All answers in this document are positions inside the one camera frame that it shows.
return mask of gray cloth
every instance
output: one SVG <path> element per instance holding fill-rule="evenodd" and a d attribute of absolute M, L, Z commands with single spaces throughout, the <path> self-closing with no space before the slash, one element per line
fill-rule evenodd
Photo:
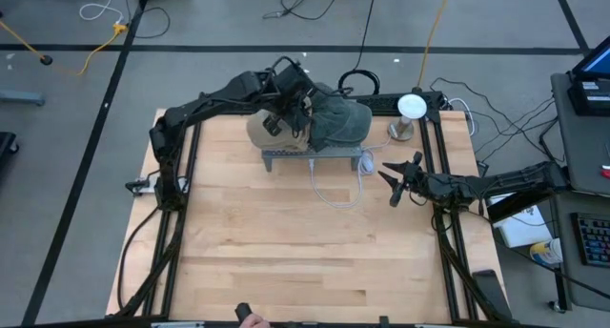
<path fill-rule="evenodd" d="M 333 89 L 322 84 L 316 85 L 324 92 Z M 312 123 L 310 145 L 320 151 L 328 146 L 359 146 L 369 134 L 373 113 L 369 107 L 338 95 L 326 95 L 317 91 L 312 96 Z"/>

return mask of white cable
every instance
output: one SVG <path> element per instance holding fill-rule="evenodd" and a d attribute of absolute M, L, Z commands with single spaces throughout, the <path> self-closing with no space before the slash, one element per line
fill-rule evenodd
<path fill-rule="evenodd" d="M 348 204 L 337 204 L 337 203 L 333 203 L 333 202 L 327 200 L 326 198 L 324 198 L 324 196 L 317 189 L 317 186 L 315 185 L 315 181 L 314 181 L 314 165 L 315 165 L 315 160 L 314 159 L 309 159 L 309 171 L 310 171 L 310 174 L 312 176 L 312 186 L 314 187 L 314 191 L 317 194 L 317 196 L 319 196 L 320 199 L 322 199 L 326 204 L 332 206 L 333 208 L 336 208 L 336 209 L 350 209 L 350 208 L 353 208 L 360 201 L 360 198 L 362 197 L 362 176 L 363 175 L 368 175 L 368 174 L 373 174 L 373 172 L 375 171 L 375 162 L 374 162 L 375 161 L 375 156 L 373 155 L 373 152 L 371 152 L 371 150 L 387 146 L 388 143 L 390 143 L 391 139 L 392 139 L 392 137 L 388 137 L 388 140 L 385 141 L 384 144 L 381 144 L 381 145 L 378 145 L 378 146 L 371 146 L 371 147 L 364 147 L 364 148 L 362 148 L 362 156 L 358 160 L 358 166 L 357 166 L 357 172 L 358 172 L 358 197 L 356 198 L 355 201 L 353 201 L 352 203 L 348 203 Z"/>
<path fill-rule="evenodd" d="M 449 100 L 449 104 L 458 101 L 461 103 L 461 105 L 464 106 L 464 108 L 466 108 L 466 113 L 468 114 L 468 116 L 470 117 L 470 126 L 472 127 L 471 131 L 470 131 L 470 135 L 474 135 L 475 134 L 475 120 L 473 119 L 473 114 L 470 112 L 470 108 L 468 107 L 468 104 L 466 104 L 466 102 L 461 99 L 461 98 L 453 98 L 451 100 Z"/>
<path fill-rule="evenodd" d="M 124 18 L 123 12 L 121 12 L 120 10 L 117 10 L 115 8 L 111 8 L 110 7 L 111 1 L 112 0 L 108 0 L 108 3 L 106 3 L 106 5 L 101 5 L 101 4 L 96 4 L 96 3 L 85 4 L 82 7 L 80 7 L 80 10 L 78 11 L 78 14 L 84 20 L 95 20 L 95 19 L 101 17 L 102 14 L 104 14 L 104 11 L 111 10 L 111 11 L 114 11 L 114 12 L 116 12 L 116 13 L 118 13 L 120 15 L 118 20 L 116 21 L 116 24 L 120 24 L 123 21 L 123 18 Z M 102 10 L 99 13 L 97 13 L 95 16 L 93 16 L 93 17 L 85 17 L 83 15 L 83 10 L 85 8 L 89 8 L 89 7 L 91 7 L 91 8 L 101 8 Z"/>

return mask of human hand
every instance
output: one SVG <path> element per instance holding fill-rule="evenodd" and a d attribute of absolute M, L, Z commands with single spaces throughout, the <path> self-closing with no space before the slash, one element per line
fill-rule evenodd
<path fill-rule="evenodd" d="M 239 328 L 271 328 L 269 321 L 257 314 L 249 314 Z"/>

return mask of yellow cable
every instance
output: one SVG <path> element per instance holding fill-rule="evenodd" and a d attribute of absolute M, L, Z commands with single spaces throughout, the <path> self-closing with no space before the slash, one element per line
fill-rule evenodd
<path fill-rule="evenodd" d="M 426 72 L 426 62 L 428 61 L 428 50 L 430 49 L 430 45 L 432 44 L 432 36 L 435 35 L 435 30 L 437 29 L 438 21 L 440 20 L 442 12 L 445 10 L 445 6 L 447 6 L 447 1 L 448 0 L 442 0 L 442 5 L 440 6 L 440 9 L 438 9 L 437 19 L 435 20 L 435 24 L 432 26 L 430 35 L 428 36 L 428 43 L 426 44 L 426 50 L 423 53 L 423 60 L 421 61 L 421 70 L 419 71 L 419 79 L 417 80 L 418 87 L 421 85 L 423 74 Z"/>
<path fill-rule="evenodd" d="M 17 34 L 17 32 L 13 31 L 11 28 L 9 28 L 8 25 L 6 25 L 1 19 L 0 19 L 0 26 L 2 26 L 2 28 L 4 28 L 4 30 L 8 31 L 14 38 L 18 39 L 19 42 L 21 42 L 21 44 L 23 44 L 24 46 L 26 46 L 26 48 L 28 48 L 31 52 L 35 53 L 38 57 L 40 57 L 41 59 L 45 58 L 45 55 L 41 54 L 40 52 L 38 52 L 34 47 L 32 47 L 31 45 L 28 44 L 28 42 L 26 42 L 26 40 L 24 40 L 23 38 L 21 38 L 21 36 L 19 36 Z"/>
<path fill-rule="evenodd" d="M 93 57 L 93 55 L 98 52 L 103 50 L 104 48 L 106 48 L 110 43 L 112 43 L 112 41 L 114 41 L 116 39 L 116 37 L 118 37 L 118 35 L 123 32 L 124 30 L 122 30 L 121 27 L 125 27 L 125 26 L 119 26 L 119 28 L 117 27 L 119 26 L 118 24 L 114 25 L 114 36 L 109 39 L 106 43 L 104 43 L 103 45 L 97 47 L 95 50 L 93 50 L 88 56 L 87 59 L 85 60 L 85 66 L 83 66 L 83 69 L 80 70 L 80 72 L 78 72 L 76 75 L 80 76 L 83 75 L 85 73 L 85 71 L 87 70 L 87 68 L 89 67 L 89 61 L 91 60 L 91 58 Z"/>
<path fill-rule="evenodd" d="M 28 48 L 31 52 L 35 53 L 40 59 L 45 59 L 45 55 L 41 54 L 39 51 L 37 51 L 34 47 L 32 47 L 30 44 L 28 44 L 28 42 L 26 42 L 26 40 L 24 40 L 23 38 L 21 38 L 21 36 L 19 36 L 17 34 L 17 32 L 13 31 L 11 28 L 9 28 L 9 26 L 7 26 L 2 20 L 0 20 L 0 26 L 2 28 L 4 28 L 6 31 L 8 31 L 13 37 L 15 37 L 16 39 L 19 40 L 19 42 L 21 42 L 24 46 L 26 46 L 26 48 Z M 80 72 L 73 72 L 70 70 L 67 70 L 65 68 L 63 68 L 60 65 L 54 65 L 55 68 L 57 68 L 58 70 L 70 73 L 72 75 L 76 75 L 76 76 L 80 76 L 83 75 L 85 73 L 85 71 L 87 70 L 87 68 L 89 67 L 89 61 L 91 60 L 91 58 L 93 57 L 93 55 L 98 52 L 103 50 L 104 48 L 108 47 L 108 45 L 110 43 L 112 43 L 112 41 L 114 41 L 116 39 L 116 37 L 118 37 L 119 34 L 125 32 L 127 30 L 127 26 L 125 25 L 121 25 L 121 24 L 117 24 L 115 23 L 112 28 L 114 29 L 114 35 L 112 36 L 111 39 L 109 39 L 106 43 L 104 43 L 103 45 L 97 47 L 95 50 L 93 50 L 92 52 L 90 52 L 90 54 L 87 56 L 87 59 L 85 60 L 85 66 L 83 66 L 83 69 L 80 70 Z"/>

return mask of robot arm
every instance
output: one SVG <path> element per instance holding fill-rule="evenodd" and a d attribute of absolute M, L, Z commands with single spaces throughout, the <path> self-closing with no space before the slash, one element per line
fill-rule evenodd
<path fill-rule="evenodd" d="M 288 60 L 291 65 L 281 73 L 275 66 Z M 159 163 L 159 177 L 154 185 L 157 205 L 161 210 L 179 211 L 184 207 L 184 189 L 178 185 L 179 156 L 188 127 L 224 113 L 235 105 L 249 106 L 255 111 L 265 109 L 273 113 L 264 126 L 277 135 L 277 122 L 285 120 L 295 132 L 302 131 L 310 122 L 302 99 L 312 95 L 315 85 L 307 74 L 288 57 L 281 57 L 264 72 L 243 72 L 222 90 L 201 93 L 196 100 L 167 109 L 149 131 L 154 157 Z"/>
<path fill-rule="evenodd" d="M 401 164 L 383 163 L 392 171 L 402 174 L 402 180 L 379 172 L 392 187 L 390 205 L 395 207 L 403 191 L 420 195 L 447 211 L 468 210 L 475 200 L 483 200 L 494 195 L 524 192 L 555 192 L 567 187 L 563 171 L 554 162 L 541 162 L 519 171 L 493 176 L 462 176 L 452 174 L 428 174 L 419 163 L 421 153 L 414 161 Z"/>

